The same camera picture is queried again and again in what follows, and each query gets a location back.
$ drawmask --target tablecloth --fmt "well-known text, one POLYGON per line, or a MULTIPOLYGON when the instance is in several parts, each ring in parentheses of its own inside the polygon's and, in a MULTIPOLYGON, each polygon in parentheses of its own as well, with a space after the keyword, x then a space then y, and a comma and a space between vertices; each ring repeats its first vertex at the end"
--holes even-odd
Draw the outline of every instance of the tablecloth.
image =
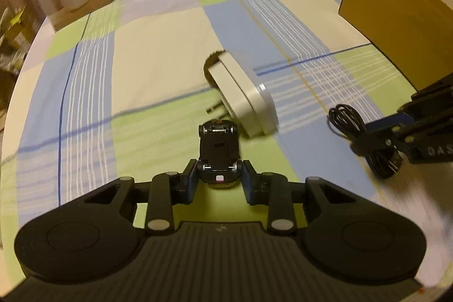
MULTIPOLYGON (((226 49, 240 51, 262 78, 279 118, 275 135, 241 137, 242 158, 292 181, 323 177, 408 216, 428 239, 417 276, 436 284, 452 260, 448 192, 432 190, 407 163, 390 181, 377 181, 327 126, 328 108, 338 103, 371 121, 414 92, 337 14, 340 2, 114 0, 57 33, 46 22, 19 76, 3 141, 0 220, 12 282, 23 277, 13 241, 25 222, 119 176, 148 181, 198 157, 198 125, 219 99, 202 66, 226 49)), ((266 207, 248 206, 240 186, 201 184, 194 204, 174 211, 177 221, 266 219, 266 207)), ((137 226, 143 213, 140 207, 137 226)))

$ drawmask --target coiled black cable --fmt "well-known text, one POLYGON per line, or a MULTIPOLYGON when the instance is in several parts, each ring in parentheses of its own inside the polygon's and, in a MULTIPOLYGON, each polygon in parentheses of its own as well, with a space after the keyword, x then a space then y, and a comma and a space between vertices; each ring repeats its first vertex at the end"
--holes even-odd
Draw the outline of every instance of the coiled black cable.
MULTIPOLYGON (((350 141, 366 133, 365 122, 360 114, 350 105, 338 104, 329 109, 330 123, 350 141)), ((394 147, 373 151, 365 156, 370 169, 377 177, 387 179, 394 175, 402 159, 394 147)))

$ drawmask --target ribbed black surface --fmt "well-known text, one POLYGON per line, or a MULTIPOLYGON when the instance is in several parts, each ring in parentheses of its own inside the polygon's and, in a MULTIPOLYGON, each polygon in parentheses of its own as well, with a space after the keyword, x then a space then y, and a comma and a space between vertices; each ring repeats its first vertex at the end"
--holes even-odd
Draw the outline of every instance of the ribbed black surface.
POLYGON ((53 285, 33 278, 6 302, 307 301, 397 302, 419 288, 415 280, 362 286, 317 270, 291 238, 265 233, 259 223, 183 223, 151 237, 139 255, 107 278, 53 285))

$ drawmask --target white power adapter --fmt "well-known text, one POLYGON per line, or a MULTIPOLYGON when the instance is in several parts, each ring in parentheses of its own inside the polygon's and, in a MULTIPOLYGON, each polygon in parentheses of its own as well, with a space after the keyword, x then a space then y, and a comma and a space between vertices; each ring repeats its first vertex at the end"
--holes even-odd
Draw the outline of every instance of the white power adapter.
POLYGON ((205 65, 208 81, 219 88, 229 115, 243 126, 249 137, 269 135, 277 130, 273 99, 260 78, 240 62, 238 52, 217 52, 205 65))

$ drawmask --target table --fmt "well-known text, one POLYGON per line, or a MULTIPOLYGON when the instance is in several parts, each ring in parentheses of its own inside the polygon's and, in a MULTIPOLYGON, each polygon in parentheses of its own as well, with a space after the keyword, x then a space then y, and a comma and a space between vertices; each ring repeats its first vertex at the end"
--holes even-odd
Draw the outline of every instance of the table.
MULTIPOLYGON (((367 122, 414 92, 337 14, 340 2, 114 0, 57 33, 45 22, 20 73, 2 148, 0 221, 13 284, 23 277, 13 241, 25 222, 122 175, 148 181, 198 157, 198 125, 219 99, 202 66, 222 49, 245 56, 279 117, 275 135, 241 138, 242 157, 292 181, 323 177, 411 218, 428 239, 417 277, 450 282, 451 166, 405 163, 379 182, 327 126, 338 103, 367 122)), ((194 204, 174 211, 177 221, 266 219, 264 206, 247 206, 241 187, 201 185, 194 204)), ((139 208, 136 226, 143 214, 139 208)))

